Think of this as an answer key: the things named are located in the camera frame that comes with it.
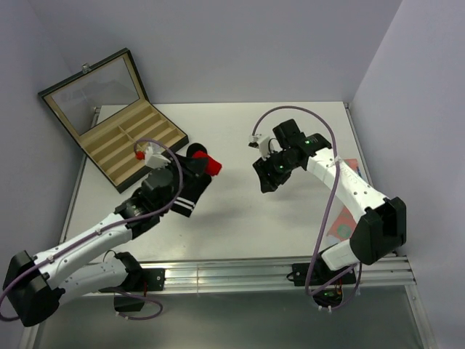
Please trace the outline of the red santa sock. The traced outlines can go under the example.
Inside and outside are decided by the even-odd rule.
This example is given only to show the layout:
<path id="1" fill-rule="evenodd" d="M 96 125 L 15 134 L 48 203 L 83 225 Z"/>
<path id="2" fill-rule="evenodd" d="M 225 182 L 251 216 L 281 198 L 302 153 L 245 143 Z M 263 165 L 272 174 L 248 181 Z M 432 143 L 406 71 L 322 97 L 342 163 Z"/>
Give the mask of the red santa sock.
<path id="1" fill-rule="evenodd" d="M 194 152 L 193 158 L 207 160 L 204 172 L 211 177 L 217 176 L 222 169 L 222 164 L 220 164 L 217 160 L 210 157 L 210 155 L 208 155 L 204 151 Z"/>

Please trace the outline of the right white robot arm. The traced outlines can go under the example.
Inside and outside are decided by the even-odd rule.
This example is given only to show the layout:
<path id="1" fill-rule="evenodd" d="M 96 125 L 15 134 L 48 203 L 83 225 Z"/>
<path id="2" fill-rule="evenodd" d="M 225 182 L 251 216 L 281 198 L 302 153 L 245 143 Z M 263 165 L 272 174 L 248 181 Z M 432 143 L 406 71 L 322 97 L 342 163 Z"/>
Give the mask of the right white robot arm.
<path id="1" fill-rule="evenodd" d="M 251 135 L 249 145 L 260 157 L 254 162 L 263 193 L 283 185 L 301 167 L 334 189 L 335 196 L 349 210 L 356 226 L 351 237 L 324 252 L 315 277 L 331 283 L 343 267 L 361 262 L 371 265 L 405 244 L 407 240 L 406 205 L 398 197 L 388 198 L 372 188 L 355 170 L 334 154 L 332 145 L 316 133 L 306 136 L 293 119 L 273 129 L 281 149 L 275 151 L 270 137 Z"/>

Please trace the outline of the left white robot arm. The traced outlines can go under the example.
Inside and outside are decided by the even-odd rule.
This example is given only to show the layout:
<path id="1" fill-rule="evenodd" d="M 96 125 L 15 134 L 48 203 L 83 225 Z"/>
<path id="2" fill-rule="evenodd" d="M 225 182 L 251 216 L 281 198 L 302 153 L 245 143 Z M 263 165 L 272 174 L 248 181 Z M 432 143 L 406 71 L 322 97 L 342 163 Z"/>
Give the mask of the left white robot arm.
<path id="1" fill-rule="evenodd" d="M 222 165 L 203 151 L 189 156 L 145 157 L 148 176 L 133 194 L 104 220 L 69 241 L 34 256 L 18 252 L 9 262 L 2 300 L 16 314 L 4 322 L 35 326 L 61 304 L 101 289 L 124 294 L 136 289 L 142 268 L 128 252 L 93 265 L 110 249 L 132 241 L 155 227 L 170 211 L 189 217 Z"/>

